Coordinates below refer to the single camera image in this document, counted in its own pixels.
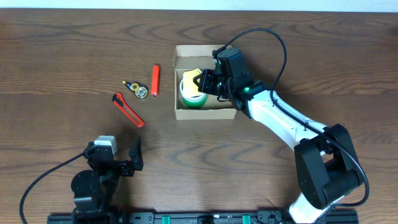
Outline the yellow sticky note pad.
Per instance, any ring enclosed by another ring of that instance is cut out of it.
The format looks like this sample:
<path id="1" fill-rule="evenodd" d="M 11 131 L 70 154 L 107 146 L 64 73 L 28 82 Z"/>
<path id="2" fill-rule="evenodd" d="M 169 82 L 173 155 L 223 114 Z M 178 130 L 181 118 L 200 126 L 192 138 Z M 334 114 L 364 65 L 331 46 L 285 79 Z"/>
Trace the yellow sticky note pad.
<path id="1" fill-rule="evenodd" d="M 193 79 L 201 73 L 202 71 L 199 68 L 183 73 L 182 94 L 184 97 L 193 98 L 201 95 L 201 92 L 198 91 L 197 85 L 193 82 Z"/>

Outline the red marker pen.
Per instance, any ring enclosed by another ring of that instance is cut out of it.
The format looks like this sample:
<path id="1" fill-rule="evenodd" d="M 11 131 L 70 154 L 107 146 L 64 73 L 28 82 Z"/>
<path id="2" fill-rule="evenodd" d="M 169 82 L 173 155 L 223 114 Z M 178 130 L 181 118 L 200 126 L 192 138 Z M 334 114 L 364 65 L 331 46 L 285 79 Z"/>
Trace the red marker pen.
<path id="1" fill-rule="evenodd" d="M 152 67 L 152 82 L 151 82 L 151 95 L 157 97 L 159 94 L 159 75 L 160 75 L 160 66 L 154 65 Z"/>

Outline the correction tape dispenser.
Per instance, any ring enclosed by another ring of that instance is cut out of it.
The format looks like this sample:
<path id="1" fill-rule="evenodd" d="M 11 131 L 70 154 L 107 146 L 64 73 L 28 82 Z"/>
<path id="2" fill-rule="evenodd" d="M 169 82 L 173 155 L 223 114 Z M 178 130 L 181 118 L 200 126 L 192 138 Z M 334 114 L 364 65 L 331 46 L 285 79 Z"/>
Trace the correction tape dispenser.
<path id="1" fill-rule="evenodd" d="M 123 84 L 134 94 L 138 99 L 144 99 L 149 94 L 149 89 L 146 85 L 139 82 L 127 82 L 123 80 Z"/>

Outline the green tape roll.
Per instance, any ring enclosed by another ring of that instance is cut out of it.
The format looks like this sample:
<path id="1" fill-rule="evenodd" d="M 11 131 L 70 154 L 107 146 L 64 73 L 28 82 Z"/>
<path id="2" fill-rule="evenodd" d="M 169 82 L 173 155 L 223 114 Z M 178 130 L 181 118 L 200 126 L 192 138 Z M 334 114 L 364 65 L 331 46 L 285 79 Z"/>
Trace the green tape roll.
<path id="1" fill-rule="evenodd" d="M 201 93 L 198 96 L 186 97 L 182 95 L 182 102 L 185 106 L 189 108 L 201 108 L 207 102 L 208 95 L 205 93 Z"/>

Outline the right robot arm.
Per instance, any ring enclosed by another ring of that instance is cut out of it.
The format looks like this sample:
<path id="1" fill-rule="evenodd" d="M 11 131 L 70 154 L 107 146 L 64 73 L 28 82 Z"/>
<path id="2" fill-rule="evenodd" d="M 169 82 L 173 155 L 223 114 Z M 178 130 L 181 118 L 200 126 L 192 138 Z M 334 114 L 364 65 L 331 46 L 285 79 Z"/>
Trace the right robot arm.
<path id="1" fill-rule="evenodd" d="M 301 194 L 282 222 L 316 223 L 335 207 L 357 207 L 368 200 L 369 180 L 345 127 L 328 127 L 304 116 L 280 99 L 273 86 L 253 80 L 249 72 L 204 69 L 191 81 L 199 92 L 230 101 L 294 151 Z M 360 201 L 340 203 L 361 185 L 365 193 Z"/>

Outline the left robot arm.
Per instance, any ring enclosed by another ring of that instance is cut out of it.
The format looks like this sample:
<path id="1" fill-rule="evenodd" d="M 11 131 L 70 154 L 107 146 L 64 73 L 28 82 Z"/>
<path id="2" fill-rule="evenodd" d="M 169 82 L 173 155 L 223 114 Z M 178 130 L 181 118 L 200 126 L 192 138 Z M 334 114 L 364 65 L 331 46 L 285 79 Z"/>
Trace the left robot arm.
<path id="1" fill-rule="evenodd" d="M 129 150 L 129 160 L 118 161 L 114 136 L 99 136 L 83 151 L 90 170 L 77 173 L 72 179 L 76 209 L 73 223 L 128 223 L 126 212 L 111 205 L 121 177 L 132 177 L 144 167 L 141 139 L 136 139 Z"/>

